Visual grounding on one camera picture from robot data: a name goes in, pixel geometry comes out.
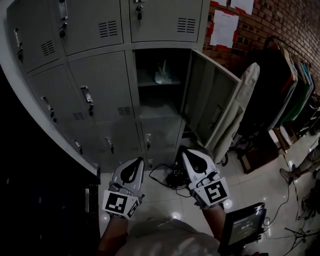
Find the brick wall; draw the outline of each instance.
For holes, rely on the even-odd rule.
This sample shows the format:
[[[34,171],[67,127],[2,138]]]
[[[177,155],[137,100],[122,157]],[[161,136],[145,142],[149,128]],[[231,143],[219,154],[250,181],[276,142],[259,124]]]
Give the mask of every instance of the brick wall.
[[[278,36],[311,61],[311,73],[320,94],[320,0],[254,0],[252,15],[227,7],[210,6],[203,53],[237,76],[241,76],[249,55],[262,49],[269,36]],[[238,36],[232,48],[210,45],[210,26],[215,10],[239,16]]]

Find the person's arm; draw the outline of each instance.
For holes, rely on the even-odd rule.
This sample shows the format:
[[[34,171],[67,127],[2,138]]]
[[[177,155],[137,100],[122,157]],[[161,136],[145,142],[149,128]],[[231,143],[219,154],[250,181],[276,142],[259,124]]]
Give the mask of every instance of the person's arm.
[[[214,238],[221,240],[222,232],[224,230],[226,212],[220,205],[216,205],[208,210],[203,210],[203,215],[209,224],[209,227],[213,233]]]
[[[100,240],[97,256],[114,256],[126,243],[128,220],[112,217]]]

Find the paper notice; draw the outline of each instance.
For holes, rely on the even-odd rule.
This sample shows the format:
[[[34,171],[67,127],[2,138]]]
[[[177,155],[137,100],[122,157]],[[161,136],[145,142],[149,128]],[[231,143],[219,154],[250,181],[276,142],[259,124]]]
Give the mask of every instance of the paper notice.
[[[227,0],[211,0],[211,4],[214,6],[227,6]]]
[[[254,0],[231,0],[231,8],[240,8],[245,11],[246,14],[251,15],[254,7]]]
[[[238,20],[239,16],[215,10],[213,19],[214,27],[210,39],[210,45],[221,45],[232,48],[234,34],[238,26]]]

